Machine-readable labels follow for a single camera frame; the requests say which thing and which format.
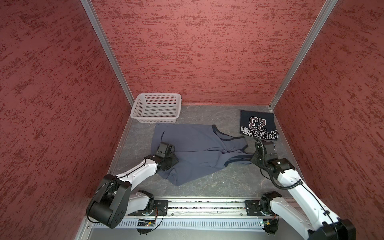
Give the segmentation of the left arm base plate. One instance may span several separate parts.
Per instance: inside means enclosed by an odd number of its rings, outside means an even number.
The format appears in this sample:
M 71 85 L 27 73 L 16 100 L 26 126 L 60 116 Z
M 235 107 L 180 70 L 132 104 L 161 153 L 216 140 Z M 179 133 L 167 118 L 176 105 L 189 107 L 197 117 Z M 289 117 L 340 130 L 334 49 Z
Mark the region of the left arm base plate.
M 150 200 L 147 207 L 142 211 L 143 216 L 166 215 L 168 211 L 168 200 Z

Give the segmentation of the navy tank top red trim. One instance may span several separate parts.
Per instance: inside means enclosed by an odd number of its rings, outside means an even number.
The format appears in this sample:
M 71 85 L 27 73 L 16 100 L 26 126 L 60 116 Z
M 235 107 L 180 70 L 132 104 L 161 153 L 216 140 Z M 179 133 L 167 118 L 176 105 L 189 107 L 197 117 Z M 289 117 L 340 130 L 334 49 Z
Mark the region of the navy tank top red trim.
M 275 141 L 279 133 L 272 113 L 241 110 L 240 134 L 264 141 Z

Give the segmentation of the grey-blue tank top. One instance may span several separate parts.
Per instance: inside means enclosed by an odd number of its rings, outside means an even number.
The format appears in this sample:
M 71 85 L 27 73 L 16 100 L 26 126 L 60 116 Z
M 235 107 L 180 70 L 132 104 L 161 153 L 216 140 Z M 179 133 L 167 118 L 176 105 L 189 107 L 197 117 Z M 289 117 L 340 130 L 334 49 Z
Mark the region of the grey-blue tank top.
M 156 124 L 151 144 L 154 154 L 161 143 L 175 147 L 179 162 L 159 176 L 181 186 L 225 169 L 230 164 L 251 164 L 245 137 L 222 133 L 216 125 Z

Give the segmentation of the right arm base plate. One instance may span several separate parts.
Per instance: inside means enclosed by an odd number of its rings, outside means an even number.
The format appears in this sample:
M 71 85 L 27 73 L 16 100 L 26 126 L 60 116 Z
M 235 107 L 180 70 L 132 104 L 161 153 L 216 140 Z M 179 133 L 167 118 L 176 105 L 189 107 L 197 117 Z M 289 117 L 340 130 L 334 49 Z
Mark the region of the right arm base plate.
M 245 200 L 245 210 L 248 217 L 258 217 L 264 219 L 273 219 L 278 216 L 284 216 L 287 213 L 287 207 L 279 202 L 281 198 L 260 200 Z

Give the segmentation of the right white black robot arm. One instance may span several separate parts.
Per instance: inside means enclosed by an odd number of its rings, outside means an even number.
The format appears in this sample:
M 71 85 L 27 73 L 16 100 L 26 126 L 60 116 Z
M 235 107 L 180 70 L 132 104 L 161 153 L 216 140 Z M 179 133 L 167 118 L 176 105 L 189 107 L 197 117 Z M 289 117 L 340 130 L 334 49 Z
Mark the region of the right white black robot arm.
M 301 212 L 296 210 L 277 192 L 264 194 L 253 209 L 266 217 L 274 217 L 271 225 L 276 226 L 278 218 L 283 218 L 305 240 L 356 239 L 353 223 L 341 219 L 328 208 L 287 159 L 278 159 L 277 154 L 268 155 L 262 148 L 254 153 L 251 163 L 267 172 L 276 188 L 287 190 L 302 209 Z

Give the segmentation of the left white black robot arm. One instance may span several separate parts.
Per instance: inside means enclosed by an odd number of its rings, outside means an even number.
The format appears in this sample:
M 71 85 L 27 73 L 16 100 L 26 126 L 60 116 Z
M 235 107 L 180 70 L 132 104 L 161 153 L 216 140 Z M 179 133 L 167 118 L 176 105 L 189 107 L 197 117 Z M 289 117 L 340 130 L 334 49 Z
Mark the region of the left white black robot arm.
M 104 176 L 86 209 L 88 220 L 114 229 L 125 215 L 135 212 L 152 214 L 156 209 L 154 195 L 146 191 L 133 194 L 132 190 L 147 178 L 169 170 L 178 162 L 175 154 L 164 158 L 149 155 L 131 170 L 116 176 Z

